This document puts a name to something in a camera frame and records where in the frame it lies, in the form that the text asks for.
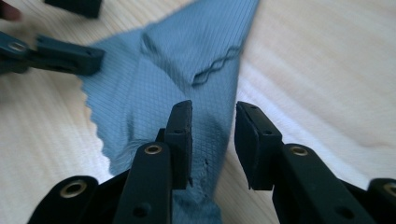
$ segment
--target folded cloth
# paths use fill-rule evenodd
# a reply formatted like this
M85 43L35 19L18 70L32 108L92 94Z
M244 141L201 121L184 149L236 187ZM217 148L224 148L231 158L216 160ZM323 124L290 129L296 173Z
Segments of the folded cloth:
M221 223L212 196L233 120L239 56L259 0L201 0L142 29L94 46L101 71L83 80L92 121L117 175L192 100L193 187L175 190L174 223Z

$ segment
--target blue towel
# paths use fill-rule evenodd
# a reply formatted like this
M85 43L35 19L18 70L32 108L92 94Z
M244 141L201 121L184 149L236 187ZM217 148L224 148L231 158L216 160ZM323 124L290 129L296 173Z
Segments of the blue towel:
M174 104L192 100L194 185L174 191L174 223L221 223L212 196L233 121L239 56L258 3L192 2L162 21L96 43L106 51L102 69L80 77L113 175L155 139Z

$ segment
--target light wood tabletop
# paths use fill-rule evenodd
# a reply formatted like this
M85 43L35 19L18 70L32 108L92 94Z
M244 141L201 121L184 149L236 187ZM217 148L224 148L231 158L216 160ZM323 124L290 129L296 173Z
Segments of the light wood tabletop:
M43 1L7 1L0 30L88 45L157 21L188 0L105 0L87 20ZM313 148L341 179L396 178L396 2L261 1L242 55L237 100L259 106L285 143ZM0 76L0 223L26 223L59 181L111 177L81 81L31 69ZM233 132L215 200L224 223L277 223L271 192L248 190Z

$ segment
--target textured cloth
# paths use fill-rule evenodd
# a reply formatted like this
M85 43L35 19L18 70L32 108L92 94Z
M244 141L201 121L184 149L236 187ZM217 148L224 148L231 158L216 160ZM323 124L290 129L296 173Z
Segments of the textured cloth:
M212 196L233 121L239 56L259 0L201 0L163 21L114 35L100 72L80 77L117 175L192 100L193 188L174 191L174 223L221 223Z

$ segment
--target table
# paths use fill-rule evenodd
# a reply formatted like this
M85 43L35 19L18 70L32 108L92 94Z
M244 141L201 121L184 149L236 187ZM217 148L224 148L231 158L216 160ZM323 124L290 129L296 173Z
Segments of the table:
M0 30L87 45L140 27L187 0L104 1L99 20L7 1L21 22ZM237 100L259 106L285 143L313 148L339 177L366 188L396 178L396 4L261 1L242 56ZM25 223L59 181L111 177L75 76L31 69L0 77L0 223ZM248 190L233 134L216 191L224 223L277 223L271 192Z

